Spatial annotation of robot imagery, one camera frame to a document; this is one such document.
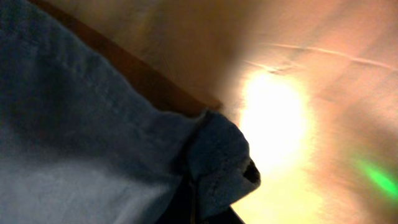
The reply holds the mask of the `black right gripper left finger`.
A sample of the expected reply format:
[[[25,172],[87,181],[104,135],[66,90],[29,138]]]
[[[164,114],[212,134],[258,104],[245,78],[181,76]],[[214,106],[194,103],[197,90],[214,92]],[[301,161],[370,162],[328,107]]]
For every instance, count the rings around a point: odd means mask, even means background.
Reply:
[[[195,186],[183,179],[169,206],[155,224],[194,224]]]

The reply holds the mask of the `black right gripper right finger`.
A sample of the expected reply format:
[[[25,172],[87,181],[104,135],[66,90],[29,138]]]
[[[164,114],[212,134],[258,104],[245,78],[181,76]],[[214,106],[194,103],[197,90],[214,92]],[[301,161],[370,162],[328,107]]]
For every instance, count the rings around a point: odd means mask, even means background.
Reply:
[[[201,224],[245,224],[245,222],[229,207],[227,210],[203,220]]]

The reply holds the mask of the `dark blue shorts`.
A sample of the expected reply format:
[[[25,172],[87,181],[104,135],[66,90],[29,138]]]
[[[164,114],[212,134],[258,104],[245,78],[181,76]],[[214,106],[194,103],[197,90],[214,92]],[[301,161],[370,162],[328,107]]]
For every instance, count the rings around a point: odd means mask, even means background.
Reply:
[[[183,179],[194,223],[261,183],[222,114],[158,110],[52,16],[1,2],[2,223],[156,223]]]

